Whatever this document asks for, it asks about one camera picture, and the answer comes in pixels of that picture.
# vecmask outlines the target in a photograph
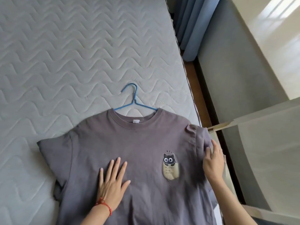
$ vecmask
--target blue clothes hanger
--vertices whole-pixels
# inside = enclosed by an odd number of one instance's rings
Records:
[[[137,85],[134,84],[134,83],[126,84],[126,86],[122,89],[121,92],[123,92],[123,91],[125,90],[125,88],[128,87],[128,85],[134,85],[134,86],[135,86],[134,97],[133,97],[132,102],[131,102],[130,104],[127,104],[127,105],[118,107],[118,108],[116,108],[116,109],[114,109],[114,110],[119,110],[119,109],[122,109],[122,108],[124,108],[124,107],[126,107],[126,106],[130,106],[130,105],[132,105],[132,104],[137,104],[137,105],[139,105],[139,106],[143,106],[143,107],[146,107],[146,108],[149,108],[149,109],[152,109],[152,110],[157,110],[156,108],[153,108],[153,107],[150,107],[150,106],[146,106],[146,105],[143,105],[143,104],[140,104],[140,103],[137,102],[137,100],[136,100],[136,97],[137,97]]]

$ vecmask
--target hanger hook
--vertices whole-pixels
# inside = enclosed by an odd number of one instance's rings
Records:
[[[134,84],[134,83],[126,84],[121,92],[123,92],[125,90],[125,88],[127,88],[129,85],[134,85],[135,86],[134,96],[133,96],[133,100],[132,100],[132,102],[135,102],[136,101],[136,96],[137,96],[137,85],[136,84]]]

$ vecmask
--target shirt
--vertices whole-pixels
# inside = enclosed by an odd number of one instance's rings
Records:
[[[182,116],[158,109],[126,117],[110,109],[37,144],[57,179],[57,225],[81,223],[95,204],[100,168],[105,174],[118,157],[128,162],[123,181],[131,183],[105,224],[216,224],[202,167],[211,138]]]

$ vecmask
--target hand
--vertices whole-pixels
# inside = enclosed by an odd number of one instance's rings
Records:
[[[203,161],[204,173],[210,184],[212,182],[223,181],[223,170],[224,170],[224,158],[221,147],[212,140],[214,147],[213,154],[209,147],[205,150],[205,158]]]
[[[130,181],[126,181],[122,185],[122,179],[126,170],[127,162],[124,162],[119,175],[117,177],[118,169],[120,166],[121,158],[118,157],[115,166],[114,160],[110,161],[110,166],[108,167],[105,182],[103,181],[103,168],[100,169],[99,175],[99,188],[97,193],[97,202],[102,197],[105,203],[112,209],[112,211],[116,210],[118,205],[120,204],[125,190],[127,189]]]

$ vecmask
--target bed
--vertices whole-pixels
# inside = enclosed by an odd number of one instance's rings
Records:
[[[1,225],[55,223],[36,142],[131,102],[127,83],[138,102],[200,125],[165,0],[0,0]]]

